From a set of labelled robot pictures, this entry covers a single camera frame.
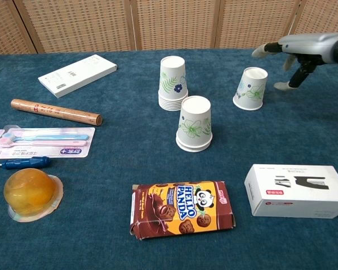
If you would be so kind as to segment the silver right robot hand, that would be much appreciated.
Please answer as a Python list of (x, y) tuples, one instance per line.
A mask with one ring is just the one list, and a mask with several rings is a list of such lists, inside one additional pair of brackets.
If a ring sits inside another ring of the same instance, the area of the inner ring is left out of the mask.
[(283, 64), (283, 70), (289, 70), (296, 60), (300, 63), (300, 67), (290, 81), (277, 82), (274, 84), (274, 88), (283, 91), (299, 88), (300, 84), (317, 66), (338, 64), (338, 32), (287, 35), (277, 42), (257, 47), (253, 51), (252, 57), (262, 59), (267, 55), (280, 52), (289, 54)]

